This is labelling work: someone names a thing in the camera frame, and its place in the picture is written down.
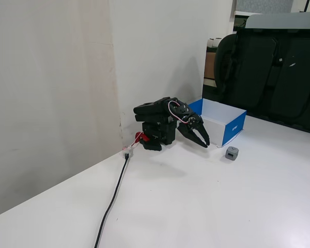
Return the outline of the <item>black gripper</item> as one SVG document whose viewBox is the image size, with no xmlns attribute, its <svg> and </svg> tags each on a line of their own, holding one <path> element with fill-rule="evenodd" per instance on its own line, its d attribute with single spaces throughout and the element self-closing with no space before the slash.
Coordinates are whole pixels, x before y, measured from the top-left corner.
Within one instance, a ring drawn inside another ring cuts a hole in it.
<svg viewBox="0 0 310 248">
<path fill-rule="evenodd" d="M 178 131 L 187 139 L 194 143 L 207 148 L 210 145 L 210 137 L 204 127 L 203 119 L 200 115 L 192 112 L 188 116 L 183 117 L 183 122 L 178 126 Z M 196 130 L 200 136 L 198 137 L 193 130 Z"/>
</svg>

